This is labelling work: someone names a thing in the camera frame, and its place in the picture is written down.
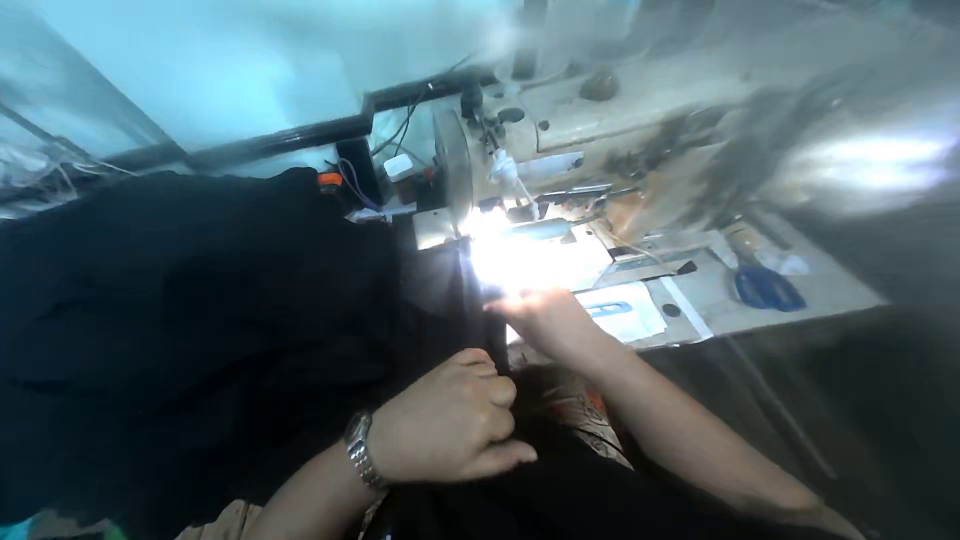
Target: black metal frame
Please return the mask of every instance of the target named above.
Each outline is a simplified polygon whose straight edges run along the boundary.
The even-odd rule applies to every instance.
[[[142,171],[182,161],[197,172],[208,172],[233,165],[263,160],[304,148],[314,148],[364,137],[371,133],[373,116],[384,110],[406,107],[418,98],[431,101],[463,91],[471,83],[490,85],[495,82],[492,70],[472,66],[444,75],[383,88],[364,95],[363,106],[353,116],[328,122],[308,124],[275,134],[239,140],[188,154],[176,144],[158,144],[148,148],[117,154],[105,159],[111,165]]]

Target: white paper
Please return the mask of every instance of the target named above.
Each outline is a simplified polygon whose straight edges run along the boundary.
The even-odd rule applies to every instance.
[[[666,331],[666,322],[643,282],[582,292],[577,300],[600,328],[623,343]]]

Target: bright light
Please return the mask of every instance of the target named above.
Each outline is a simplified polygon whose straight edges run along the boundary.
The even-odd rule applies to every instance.
[[[508,234],[506,213],[474,210],[464,224],[473,240],[471,261],[477,278],[506,294],[563,287],[590,288],[610,266],[607,250],[592,237],[561,244],[559,238],[532,240]]]
[[[826,144],[813,153],[818,158],[834,160],[930,161],[942,156],[951,143],[952,140],[869,137]]]

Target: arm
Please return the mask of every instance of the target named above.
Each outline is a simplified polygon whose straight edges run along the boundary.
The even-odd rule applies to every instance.
[[[799,481],[632,350],[572,294],[552,290],[488,306],[531,346],[595,384],[661,467],[744,514],[862,538]]]
[[[467,349],[373,414],[367,447],[390,483],[480,479],[535,461],[514,431],[516,387],[483,351]],[[344,442],[307,462],[257,516],[248,540],[342,538],[377,499],[353,469]]]
[[[257,516],[248,538],[342,538],[376,498],[376,491],[353,470],[347,445],[340,441],[280,487]]]

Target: black fabric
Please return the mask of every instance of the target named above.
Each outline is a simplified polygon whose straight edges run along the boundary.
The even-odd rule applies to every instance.
[[[456,349],[401,308],[394,233],[315,181],[154,174],[0,227],[0,523],[169,540]]]
[[[656,467],[630,471],[549,421],[518,425],[539,460],[494,479],[395,488],[364,538],[838,540],[814,528],[738,518]]]

